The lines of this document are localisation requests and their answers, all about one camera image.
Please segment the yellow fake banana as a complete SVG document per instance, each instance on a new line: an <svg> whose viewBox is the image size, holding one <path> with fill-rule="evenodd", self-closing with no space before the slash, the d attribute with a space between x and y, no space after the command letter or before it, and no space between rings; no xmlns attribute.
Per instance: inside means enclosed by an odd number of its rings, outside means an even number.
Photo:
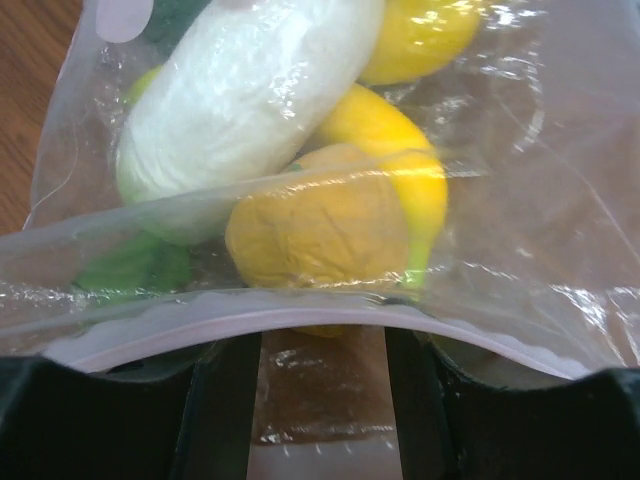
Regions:
<svg viewBox="0 0 640 480"><path fill-rule="evenodd" d="M382 96L355 84L317 127L312 143L351 144L377 161L396 191L408 226L402 284L422 287L448 208L447 175L422 130Z"/></svg>

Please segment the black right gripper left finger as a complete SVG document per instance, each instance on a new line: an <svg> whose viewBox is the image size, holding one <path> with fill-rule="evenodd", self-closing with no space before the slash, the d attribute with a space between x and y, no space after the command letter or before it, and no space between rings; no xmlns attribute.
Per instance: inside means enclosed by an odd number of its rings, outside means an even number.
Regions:
<svg viewBox="0 0 640 480"><path fill-rule="evenodd" d="M5 479L243 479L261 338L87 374L1 361Z"/></svg>

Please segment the yellow fake lemon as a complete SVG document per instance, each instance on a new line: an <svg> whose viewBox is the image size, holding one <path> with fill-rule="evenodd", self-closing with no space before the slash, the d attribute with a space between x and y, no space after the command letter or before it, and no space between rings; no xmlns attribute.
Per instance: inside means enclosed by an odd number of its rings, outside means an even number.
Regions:
<svg viewBox="0 0 640 480"><path fill-rule="evenodd" d="M413 82L455 60L473 40L485 1L388 1L372 56L359 80Z"/></svg>

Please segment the clear polka dot zip bag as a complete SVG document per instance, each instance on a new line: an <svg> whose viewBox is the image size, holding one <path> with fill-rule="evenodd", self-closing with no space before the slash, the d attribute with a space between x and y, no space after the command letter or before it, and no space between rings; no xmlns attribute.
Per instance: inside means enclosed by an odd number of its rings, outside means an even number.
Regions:
<svg viewBox="0 0 640 480"><path fill-rule="evenodd" d="M5 479L635 479L635 1L86 1L1 239Z"/></svg>

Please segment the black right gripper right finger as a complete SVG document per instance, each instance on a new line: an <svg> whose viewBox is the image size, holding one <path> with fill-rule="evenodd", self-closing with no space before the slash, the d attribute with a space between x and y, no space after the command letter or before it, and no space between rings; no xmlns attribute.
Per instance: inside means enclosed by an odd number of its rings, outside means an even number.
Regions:
<svg viewBox="0 0 640 480"><path fill-rule="evenodd" d="M403 478L638 478L638 370L493 387L412 332L384 332Z"/></svg>

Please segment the white fake radish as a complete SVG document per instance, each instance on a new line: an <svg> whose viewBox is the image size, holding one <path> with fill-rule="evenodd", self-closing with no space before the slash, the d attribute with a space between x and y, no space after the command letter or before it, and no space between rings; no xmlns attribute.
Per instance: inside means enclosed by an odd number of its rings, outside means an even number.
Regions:
<svg viewBox="0 0 640 480"><path fill-rule="evenodd" d="M216 235L230 204L189 194L286 166L366 66L384 11L381 1L209 3L120 134L123 202L172 202L142 227L177 244Z"/></svg>

